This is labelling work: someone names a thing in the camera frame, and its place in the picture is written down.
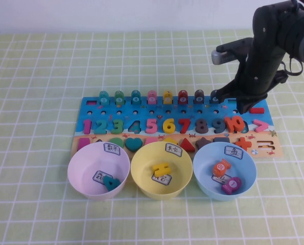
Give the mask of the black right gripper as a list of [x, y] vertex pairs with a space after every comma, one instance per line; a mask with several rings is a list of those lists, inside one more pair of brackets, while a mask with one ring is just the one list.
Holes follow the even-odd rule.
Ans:
[[242, 100], [261, 100], [278, 84], [273, 79], [284, 55], [285, 51], [278, 46], [262, 46], [255, 42], [230, 42], [216, 47], [213, 51], [214, 64], [238, 60], [239, 68], [234, 80], [213, 91], [213, 102], [236, 98], [238, 112], [248, 112], [255, 101], [245, 104]]

